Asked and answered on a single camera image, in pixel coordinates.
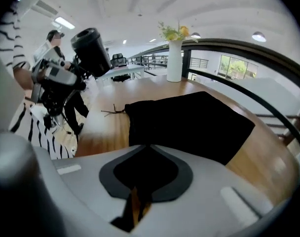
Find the black chair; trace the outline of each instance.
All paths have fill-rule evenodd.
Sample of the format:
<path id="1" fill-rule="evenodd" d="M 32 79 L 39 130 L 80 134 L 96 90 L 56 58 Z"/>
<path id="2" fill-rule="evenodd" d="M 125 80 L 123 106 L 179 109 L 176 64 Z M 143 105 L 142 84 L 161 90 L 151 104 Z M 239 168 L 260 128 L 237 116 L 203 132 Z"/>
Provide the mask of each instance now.
<path id="1" fill-rule="evenodd" d="M 123 57 L 121 53 L 114 54 L 112 56 L 111 64 L 112 64 L 111 69 L 113 69 L 115 67 L 124 67 L 124 66 L 127 66 L 127 59 L 125 57 Z M 128 80 L 128 79 L 130 79 L 129 74 L 125 74 L 122 76 L 117 76 L 117 77 L 112 78 L 113 81 L 121 81 L 121 82 Z"/>

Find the person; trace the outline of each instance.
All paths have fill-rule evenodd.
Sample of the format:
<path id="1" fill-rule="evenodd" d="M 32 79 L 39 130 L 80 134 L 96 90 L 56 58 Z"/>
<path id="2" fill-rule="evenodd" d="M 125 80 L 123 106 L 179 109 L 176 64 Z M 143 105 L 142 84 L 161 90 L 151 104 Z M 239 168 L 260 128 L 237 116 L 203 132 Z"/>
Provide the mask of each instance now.
<path id="1" fill-rule="evenodd" d="M 52 30 L 47 35 L 47 40 L 53 46 L 57 54 L 65 60 L 65 56 L 61 52 L 60 45 L 61 45 L 61 35 L 57 30 Z M 65 62 L 65 69 L 69 70 L 71 67 L 71 62 Z M 70 128 L 74 131 L 75 135 L 79 135 L 82 128 L 83 123 L 78 125 L 76 116 L 75 116 L 75 109 L 84 117 L 87 117 L 89 110 L 87 106 L 84 104 L 84 101 L 80 95 L 80 92 L 76 92 L 70 100 L 65 104 L 65 115 L 68 121 Z"/>
<path id="2" fill-rule="evenodd" d="M 8 71 L 8 74 L 0 76 L 0 79 L 4 80 L 0 87 L 5 92 L 11 88 L 9 84 L 13 84 L 14 79 L 23 90 L 33 89 L 34 86 L 31 71 L 29 71 L 30 64 L 24 55 L 19 23 L 17 2 L 14 2 L 0 21 L 0 71 L 3 69 L 2 65 Z M 3 108 L 12 106 L 8 100 L 0 104 Z M 71 152 L 69 153 L 67 148 L 62 146 L 43 123 L 32 114 L 23 99 L 17 110 L 13 112 L 14 116 L 11 117 L 10 124 L 4 129 L 24 137 L 33 146 L 46 149 L 51 159 L 73 158 Z"/>

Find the black and white striped shirt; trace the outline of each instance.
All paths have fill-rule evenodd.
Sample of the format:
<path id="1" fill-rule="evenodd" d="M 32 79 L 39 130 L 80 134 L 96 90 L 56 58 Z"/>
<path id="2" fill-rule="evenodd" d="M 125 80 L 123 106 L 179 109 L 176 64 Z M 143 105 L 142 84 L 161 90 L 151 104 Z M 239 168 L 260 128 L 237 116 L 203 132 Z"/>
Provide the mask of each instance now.
<path id="1" fill-rule="evenodd" d="M 19 19 L 14 3 L 0 22 L 0 59 L 14 78 L 16 68 L 29 68 L 21 43 Z M 51 132 L 39 121 L 24 102 L 16 111 L 9 130 L 29 140 L 33 146 L 45 148 L 51 159 L 72 158 L 65 146 L 62 146 Z"/>

